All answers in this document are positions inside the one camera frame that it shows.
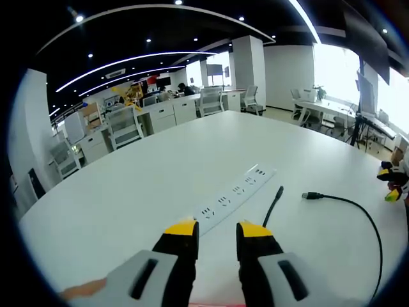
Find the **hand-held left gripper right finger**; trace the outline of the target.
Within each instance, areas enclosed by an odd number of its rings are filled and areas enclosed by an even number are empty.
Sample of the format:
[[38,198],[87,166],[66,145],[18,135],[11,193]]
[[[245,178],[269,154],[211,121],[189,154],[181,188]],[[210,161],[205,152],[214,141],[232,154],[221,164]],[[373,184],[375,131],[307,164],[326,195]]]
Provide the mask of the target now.
[[239,280],[246,306],[364,306],[333,293],[300,257],[286,253],[267,228],[236,224]]

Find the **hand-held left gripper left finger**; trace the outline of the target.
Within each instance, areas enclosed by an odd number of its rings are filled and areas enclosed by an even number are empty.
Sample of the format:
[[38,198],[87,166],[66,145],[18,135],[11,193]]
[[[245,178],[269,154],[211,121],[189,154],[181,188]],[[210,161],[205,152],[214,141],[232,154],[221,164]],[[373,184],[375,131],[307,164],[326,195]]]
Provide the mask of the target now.
[[187,220],[164,231],[100,283],[69,298],[70,306],[188,306],[199,251],[199,223]]

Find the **person's left hand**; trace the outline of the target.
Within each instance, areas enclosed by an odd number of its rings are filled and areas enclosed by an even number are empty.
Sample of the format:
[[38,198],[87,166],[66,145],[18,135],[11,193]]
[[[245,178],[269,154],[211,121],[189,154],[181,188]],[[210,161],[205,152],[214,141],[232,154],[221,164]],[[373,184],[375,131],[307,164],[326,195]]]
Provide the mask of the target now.
[[106,283],[107,278],[96,279],[82,285],[67,288],[60,292],[59,296],[66,301],[71,301],[78,297],[88,297],[103,289]]

